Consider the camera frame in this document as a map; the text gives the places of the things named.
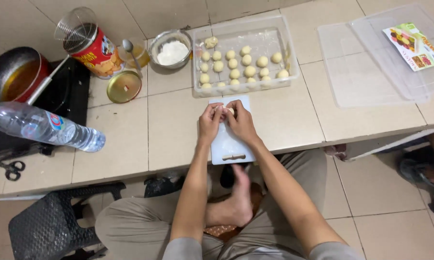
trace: gray pants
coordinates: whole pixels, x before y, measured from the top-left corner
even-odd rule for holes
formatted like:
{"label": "gray pants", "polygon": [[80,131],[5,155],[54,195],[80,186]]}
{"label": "gray pants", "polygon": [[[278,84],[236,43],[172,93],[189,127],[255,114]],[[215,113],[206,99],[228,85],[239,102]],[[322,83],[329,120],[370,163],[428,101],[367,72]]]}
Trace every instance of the gray pants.
{"label": "gray pants", "polygon": [[[326,188],[324,152],[313,149],[289,153],[281,156],[280,162],[321,211]],[[96,233],[116,257],[160,260],[169,241],[179,195],[180,192],[174,192],[155,198],[117,200],[99,214]],[[269,193],[249,224],[227,243],[204,234],[203,259],[231,260],[259,247],[279,248],[305,257],[299,240]]]}

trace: black plastic chair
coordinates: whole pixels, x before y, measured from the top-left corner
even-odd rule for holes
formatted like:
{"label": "black plastic chair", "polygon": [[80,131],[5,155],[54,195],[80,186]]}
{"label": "black plastic chair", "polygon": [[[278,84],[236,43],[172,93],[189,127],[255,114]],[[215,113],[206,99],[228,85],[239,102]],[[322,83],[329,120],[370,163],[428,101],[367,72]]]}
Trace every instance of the black plastic chair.
{"label": "black plastic chair", "polygon": [[[106,248],[97,252],[84,247],[100,243],[95,227],[82,228],[82,203],[93,195],[110,192],[114,200],[121,199],[122,182],[89,186],[48,193],[45,197],[15,216],[8,224],[8,232],[16,260],[95,259],[102,257]],[[81,200],[71,205],[72,198]]]}

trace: white flour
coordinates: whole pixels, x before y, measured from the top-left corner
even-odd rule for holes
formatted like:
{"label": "white flour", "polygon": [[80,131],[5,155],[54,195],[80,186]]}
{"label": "white flour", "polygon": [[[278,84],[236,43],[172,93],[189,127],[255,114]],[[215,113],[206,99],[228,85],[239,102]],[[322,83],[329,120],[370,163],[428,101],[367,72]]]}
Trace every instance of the white flour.
{"label": "white flour", "polygon": [[181,61],[187,54],[188,48],[185,44],[173,41],[162,46],[161,53],[158,54],[158,62],[161,65],[172,65]]}

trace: tin can lid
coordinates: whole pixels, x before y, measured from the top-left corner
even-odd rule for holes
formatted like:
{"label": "tin can lid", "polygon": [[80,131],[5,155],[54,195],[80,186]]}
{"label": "tin can lid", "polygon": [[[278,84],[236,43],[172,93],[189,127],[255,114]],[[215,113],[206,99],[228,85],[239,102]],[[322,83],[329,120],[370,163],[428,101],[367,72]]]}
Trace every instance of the tin can lid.
{"label": "tin can lid", "polygon": [[136,72],[126,70],[109,81],[106,94],[114,103],[126,103],[132,100],[142,89],[142,80]]}

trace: hand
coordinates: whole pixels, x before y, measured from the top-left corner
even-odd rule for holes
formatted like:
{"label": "hand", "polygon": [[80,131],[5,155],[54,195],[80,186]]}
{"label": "hand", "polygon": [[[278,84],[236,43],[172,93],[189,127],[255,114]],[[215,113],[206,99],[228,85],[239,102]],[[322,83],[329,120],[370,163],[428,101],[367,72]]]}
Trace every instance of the hand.
{"label": "hand", "polygon": [[223,103],[212,103],[206,107],[204,113],[199,117],[198,143],[210,145],[214,141],[223,110]]}
{"label": "hand", "polygon": [[255,132],[251,113],[243,107],[241,100],[238,99],[228,103],[227,108],[233,108],[235,111],[235,116],[233,116],[230,110],[224,110],[233,133],[247,144],[258,140],[259,137]]}

